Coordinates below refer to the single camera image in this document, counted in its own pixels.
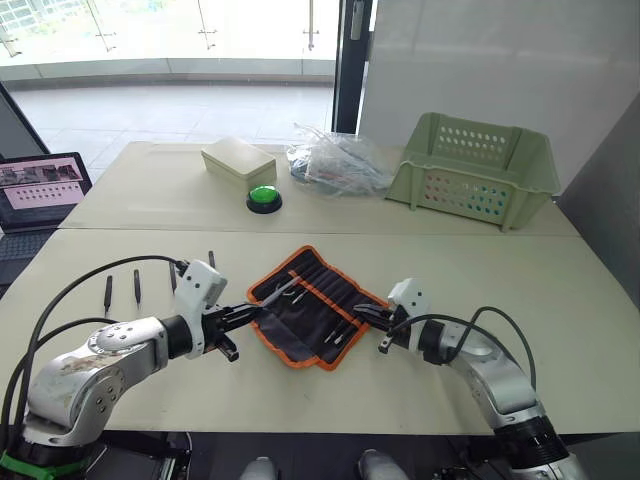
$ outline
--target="plastic basket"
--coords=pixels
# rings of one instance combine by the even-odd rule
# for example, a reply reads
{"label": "plastic basket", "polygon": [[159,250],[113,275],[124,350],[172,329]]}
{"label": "plastic basket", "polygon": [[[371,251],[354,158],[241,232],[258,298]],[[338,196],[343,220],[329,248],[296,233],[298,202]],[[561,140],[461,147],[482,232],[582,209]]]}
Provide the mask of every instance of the plastic basket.
{"label": "plastic basket", "polygon": [[520,228],[560,190],[549,139],[518,127],[425,113],[387,198]]}

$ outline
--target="clear plastic bag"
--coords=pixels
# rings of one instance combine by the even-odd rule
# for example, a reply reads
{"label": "clear plastic bag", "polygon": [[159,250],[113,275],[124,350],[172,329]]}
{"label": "clear plastic bag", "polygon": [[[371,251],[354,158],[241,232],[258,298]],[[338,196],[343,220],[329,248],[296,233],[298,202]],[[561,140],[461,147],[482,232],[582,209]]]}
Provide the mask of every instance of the clear plastic bag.
{"label": "clear plastic bag", "polygon": [[296,128],[307,143],[289,147],[291,175],[317,193],[383,197],[393,180],[388,160],[368,139],[346,133]]}

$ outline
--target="beige box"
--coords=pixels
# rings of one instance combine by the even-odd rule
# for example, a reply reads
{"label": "beige box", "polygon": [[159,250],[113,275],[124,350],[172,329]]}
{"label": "beige box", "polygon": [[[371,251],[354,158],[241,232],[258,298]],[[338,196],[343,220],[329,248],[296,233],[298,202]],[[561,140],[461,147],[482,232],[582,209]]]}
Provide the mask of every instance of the beige box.
{"label": "beige box", "polygon": [[207,170],[247,192],[276,181],[275,157],[239,138],[223,138],[204,147],[201,153]]}

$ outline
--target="white wall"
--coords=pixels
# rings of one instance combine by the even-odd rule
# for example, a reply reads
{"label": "white wall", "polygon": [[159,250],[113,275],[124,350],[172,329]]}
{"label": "white wall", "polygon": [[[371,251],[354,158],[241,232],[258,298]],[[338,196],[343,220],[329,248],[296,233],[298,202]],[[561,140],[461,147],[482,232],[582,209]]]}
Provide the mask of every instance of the white wall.
{"label": "white wall", "polygon": [[360,133],[424,112],[551,139],[563,188],[640,90],[640,0],[380,0]]}

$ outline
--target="green button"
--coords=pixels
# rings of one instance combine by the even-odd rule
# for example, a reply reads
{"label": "green button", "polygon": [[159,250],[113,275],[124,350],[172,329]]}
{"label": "green button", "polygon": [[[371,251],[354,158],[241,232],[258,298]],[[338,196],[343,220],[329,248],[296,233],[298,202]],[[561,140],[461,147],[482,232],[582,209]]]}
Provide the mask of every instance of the green button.
{"label": "green button", "polygon": [[272,203],[278,198],[278,190],[273,185],[260,185],[249,192],[249,198],[256,203]]}

